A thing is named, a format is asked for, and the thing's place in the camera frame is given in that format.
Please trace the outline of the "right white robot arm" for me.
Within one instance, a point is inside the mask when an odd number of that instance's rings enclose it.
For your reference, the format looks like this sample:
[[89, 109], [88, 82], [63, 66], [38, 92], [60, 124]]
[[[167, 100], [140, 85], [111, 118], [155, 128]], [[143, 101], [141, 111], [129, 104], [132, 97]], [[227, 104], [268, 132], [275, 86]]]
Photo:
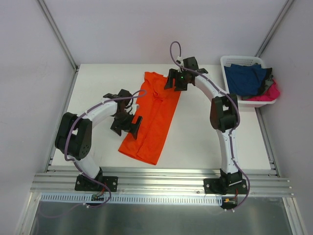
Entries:
[[210, 123], [218, 134], [222, 165], [219, 179], [212, 180], [206, 186], [213, 193], [226, 195], [244, 181], [235, 146], [235, 130], [240, 124], [237, 96], [227, 94], [205, 76], [208, 71], [199, 68], [195, 57], [182, 59], [179, 56], [173, 62], [178, 69], [169, 70], [164, 88], [185, 91], [188, 84], [193, 84], [211, 101]]

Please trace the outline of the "orange t shirt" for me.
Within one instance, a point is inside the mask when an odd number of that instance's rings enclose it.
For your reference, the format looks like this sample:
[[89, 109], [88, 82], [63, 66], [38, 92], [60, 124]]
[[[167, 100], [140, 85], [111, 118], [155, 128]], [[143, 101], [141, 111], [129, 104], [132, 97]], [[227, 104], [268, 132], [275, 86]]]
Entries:
[[156, 72], [144, 73], [141, 89], [147, 94], [136, 101], [139, 109], [135, 119], [142, 117], [137, 139], [128, 134], [118, 149], [120, 153], [151, 165], [158, 163], [180, 98], [180, 92], [164, 88], [166, 81]]

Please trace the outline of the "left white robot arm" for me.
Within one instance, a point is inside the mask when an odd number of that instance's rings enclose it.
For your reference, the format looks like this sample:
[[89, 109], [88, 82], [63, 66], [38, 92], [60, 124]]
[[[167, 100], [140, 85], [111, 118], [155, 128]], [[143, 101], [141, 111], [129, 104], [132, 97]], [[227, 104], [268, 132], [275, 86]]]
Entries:
[[82, 114], [67, 112], [63, 114], [55, 139], [55, 147], [60, 150], [67, 162], [72, 162], [79, 170], [75, 182], [75, 191], [116, 192], [118, 178], [104, 176], [89, 153], [92, 144], [92, 130], [106, 118], [112, 117], [110, 129], [117, 135], [129, 133], [135, 140], [142, 117], [135, 117], [137, 105], [134, 99], [146, 95], [145, 90], [134, 94], [121, 89], [118, 94], [108, 93], [101, 101], [88, 108]]

